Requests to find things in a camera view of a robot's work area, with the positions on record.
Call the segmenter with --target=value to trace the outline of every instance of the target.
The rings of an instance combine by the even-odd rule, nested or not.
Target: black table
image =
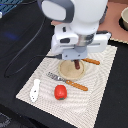
[[[7,64],[35,35],[42,21],[43,14],[36,3],[26,6],[19,5],[0,19],[0,104],[50,128],[74,128],[71,124],[16,99],[16,95],[43,58],[35,59],[18,74],[4,78]],[[50,20],[46,20],[42,32],[22,53],[8,73],[15,72],[33,56],[48,53],[54,32],[50,22]],[[94,128],[127,128],[128,45],[114,41],[109,41],[108,44],[118,47],[118,50]]]

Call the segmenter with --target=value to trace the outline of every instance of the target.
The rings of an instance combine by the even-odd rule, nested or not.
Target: white spoon
[[[34,80],[34,86],[32,87],[31,91],[30,91],[30,98],[32,102],[35,102],[38,98],[38,94],[39,94],[39,85],[40,85],[40,80],[39,79],[35,79]]]

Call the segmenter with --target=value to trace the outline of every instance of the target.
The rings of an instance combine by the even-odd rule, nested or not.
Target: fork
[[[65,82],[66,84],[68,84],[68,85],[71,85],[71,86],[73,86],[73,87],[76,87],[76,88],[78,88],[78,89],[81,89],[81,90],[83,90],[83,91],[88,91],[88,88],[87,87],[85,87],[85,86],[83,86],[83,85],[80,85],[80,84],[77,84],[77,83],[74,83],[74,82],[72,82],[72,81],[70,81],[70,80],[65,80],[65,79],[63,79],[63,78],[61,78],[61,77],[59,77],[59,76],[57,76],[57,75],[55,75],[55,74],[53,74],[53,73],[51,73],[51,72],[49,72],[48,74],[46,74],[48,77],[50,77],[50,78],[52,78],[53,80],[56,80],[56,81],[63,81],[63,82]]]

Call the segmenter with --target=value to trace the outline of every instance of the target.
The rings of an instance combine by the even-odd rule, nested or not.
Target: beige placemat
[[[81,80],[76,81],[87,86],[88,92],[48,78],[45,74],[49,70],[58,74],[57,64],[59,60],[45,58],[16,97],[78,128],[93,128],[116,49],[116,47],[107,46],[102,53],[88,55],[88,58],[101,62],[100,65],[85,62],[86,74]],[[41,84],[38,100],[32,103],[29,93],[35,78],[41,79]],[[54,88],[57,84],[66,86],[67,99],[58,101],[54,98]]]

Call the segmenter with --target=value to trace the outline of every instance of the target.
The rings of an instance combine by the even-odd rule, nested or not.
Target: white robot
[[[52,54],[58,59],[80,60],[105,50],[111,33],[97,32],[108,0],[37,0],[44,15],[63,22],[55,26]]]

